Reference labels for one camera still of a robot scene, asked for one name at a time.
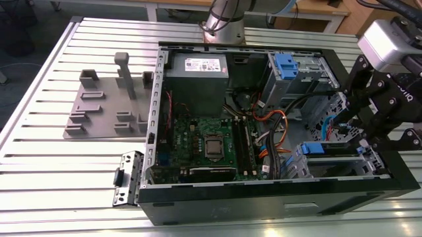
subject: side panel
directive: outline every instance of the side panel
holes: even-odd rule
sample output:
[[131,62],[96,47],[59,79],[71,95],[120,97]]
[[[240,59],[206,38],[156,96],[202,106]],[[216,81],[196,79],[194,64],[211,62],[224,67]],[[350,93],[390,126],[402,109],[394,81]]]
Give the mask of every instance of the side panel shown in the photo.
[[342,193],[143,203],[154,225],[267,220],[345,213],[389,194]]

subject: blue tab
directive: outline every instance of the blue tab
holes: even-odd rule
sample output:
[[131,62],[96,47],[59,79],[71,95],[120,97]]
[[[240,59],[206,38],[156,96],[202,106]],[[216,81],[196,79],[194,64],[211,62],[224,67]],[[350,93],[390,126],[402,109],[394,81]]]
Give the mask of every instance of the blue tab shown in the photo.
[[361,155],[361,154],[363,154],[363,152],[365,152],[365,148],[363,148],[363,147],[358,147],[358,148],[357,148],[357,151],[358,151],[358,154]]
[[302,148],[302,153],[306,155],[310,153],[309,148],[306,147],[306,145],[301,145]]
[[291,162],[293,162],[293,156],[290,156],[289,160],[286,161],[286,166],[289,166]]
[[283,80],[293,80],[298,75],[298,63],[293,59],[290,54],[277,53],[275,54],[275,65],[281,70],[281,77]]
[[310,154],[323,154],[322,144],[319,142],[303,143],[302,146],[306,146]]

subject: workbench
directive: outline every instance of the workbench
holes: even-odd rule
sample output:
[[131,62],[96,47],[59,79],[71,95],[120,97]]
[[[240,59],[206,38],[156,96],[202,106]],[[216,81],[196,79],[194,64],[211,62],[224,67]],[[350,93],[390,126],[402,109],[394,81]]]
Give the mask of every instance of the workbench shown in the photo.
[[[119,236],[418,236],[422,191],[378,201],[345,215],[281,220],[152,226],[140,208],[112,209],[120,154],[144,152],[144,137],[68,141],[64,126],[82,69],[116,77],[116,52],[131,55],[136,75],[152,71],[158,42],[202,42],[196,25],[74,18],[0,134],[0,234],[91,232]],[[357,38],[246,28],[254,45],[330,48],[347,70]],[[398,138],[407,125],[391,137]],[[422,182],[421,151],[402,153]]]
[[[148,21],[156,22],[159,8],[208,11],[212,0],[60,0],[60,2],[144,7],[147,9]],[[338,8],[334,8],[326,4],[326,1],[321,2],[315,0],[301,0],[301,2],[298,2],[298,6],[298,18],[329,21],[329,24],[323,30],[325,33],[335,33],[345,17],[350,14],[350,11],[343,3],[341,3]],[[272,22],[274,17],[277,16],[294,18],[295,7],[290,12],[281,12],[278,14],[266,14],[262,12],[246,12],[246,14],[267,16],[270,18],[270,22]]]

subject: metal bracket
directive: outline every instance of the metal bracket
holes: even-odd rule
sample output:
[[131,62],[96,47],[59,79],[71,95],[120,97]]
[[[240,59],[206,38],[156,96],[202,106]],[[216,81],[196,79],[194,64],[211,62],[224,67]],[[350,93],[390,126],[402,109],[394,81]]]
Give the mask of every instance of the metal bracket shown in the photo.
[[136,201],[143,161],[144,154],[138,151],[122,155],[120,166],[115,171],[112,183],[116,187],[112,206],[138,206]]

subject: table leg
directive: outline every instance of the table leg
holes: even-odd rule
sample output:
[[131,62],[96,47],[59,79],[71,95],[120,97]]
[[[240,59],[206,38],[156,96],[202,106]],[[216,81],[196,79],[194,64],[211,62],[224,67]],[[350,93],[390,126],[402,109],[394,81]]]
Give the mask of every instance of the table leg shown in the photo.
[[147,14],[148,14],[148,21],[158,21],[158,4],[156,3],[147,3]]
[[61,10],[59,3],[60,3],[60,2],[57,2],[57,1],[51,1],[52,8],[53,8],[55,11],[60,11],[60,10]]
[[345,19],[345,16],[333,16],[331,21],[329,22],[327,26],[325,27],[323,32],[325,33],[335,33],[338,27],[342,24],[342,21]]

